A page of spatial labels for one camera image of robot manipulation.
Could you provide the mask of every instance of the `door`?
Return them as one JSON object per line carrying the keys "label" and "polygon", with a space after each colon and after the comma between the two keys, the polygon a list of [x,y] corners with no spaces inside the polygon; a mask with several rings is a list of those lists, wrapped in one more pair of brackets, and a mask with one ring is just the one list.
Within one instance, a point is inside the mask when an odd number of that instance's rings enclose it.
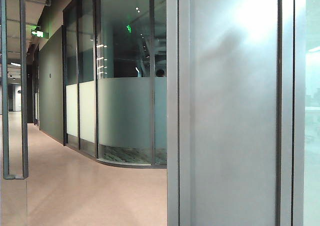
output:
{"label": "door", "polygon": [[[27,106],[25,41],[24,0],[1,0],[0,223],[3,226],[27,225],[28,139],[25,110]],[[9,103],[18,104],[19,102],[21,106],[18,105],[13,111],[9,111]]]}

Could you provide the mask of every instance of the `green-gray wall panel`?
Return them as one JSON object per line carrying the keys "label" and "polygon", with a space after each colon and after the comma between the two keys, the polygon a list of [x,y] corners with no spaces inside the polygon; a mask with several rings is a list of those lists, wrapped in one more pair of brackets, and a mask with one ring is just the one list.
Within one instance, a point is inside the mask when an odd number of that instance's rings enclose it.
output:
{"label": "green-gray wall panel", "polygon": [[39,52],[40,130],[63,142],[62,29]]}

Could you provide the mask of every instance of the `door handle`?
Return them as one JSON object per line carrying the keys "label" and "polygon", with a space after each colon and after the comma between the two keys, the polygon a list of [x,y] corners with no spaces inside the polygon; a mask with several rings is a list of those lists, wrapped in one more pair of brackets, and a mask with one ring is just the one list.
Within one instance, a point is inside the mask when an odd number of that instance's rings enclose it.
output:
{"label": "door handle", "polygon": [[1,47],[2,47],[2,153],[3,178],[26,179],[29,176],[28,126],[27,126],[27,58],[26,58],[26,2],[19,0],[20,8],[20,60],[21,60],[21,111],[22,111],[22,175],[10,174],[9,159],[9,108],[8,108],[8,55],[7,55],[7,4],[1,0]]}

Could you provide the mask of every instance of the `emergency exit sign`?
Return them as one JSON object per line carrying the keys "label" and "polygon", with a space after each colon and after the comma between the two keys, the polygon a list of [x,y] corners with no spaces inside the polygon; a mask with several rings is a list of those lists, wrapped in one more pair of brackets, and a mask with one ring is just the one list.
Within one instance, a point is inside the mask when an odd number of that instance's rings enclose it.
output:
{"label": "emergency exit sign", "polygon": [[37,30],[34,30],[34,29],[31,30],[31,35],[33,37],[40,37],[40,38],[47,38],[47,39],[49,38],[49,33],[42,32],[42,31],[37,31]]}

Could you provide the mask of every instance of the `recessed ceiling light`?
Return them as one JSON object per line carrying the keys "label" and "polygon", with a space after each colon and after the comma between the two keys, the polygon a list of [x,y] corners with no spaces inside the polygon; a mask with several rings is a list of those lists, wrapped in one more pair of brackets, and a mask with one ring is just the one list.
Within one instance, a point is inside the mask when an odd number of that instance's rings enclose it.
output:
{"label": "recessed ceiling light", "polygon": [[13,63],[13,62],[11,62],[11,65],[17,66],[17,67],[20,67],[20,66],[21,66],[20,64],[18,64],[18,63]]}

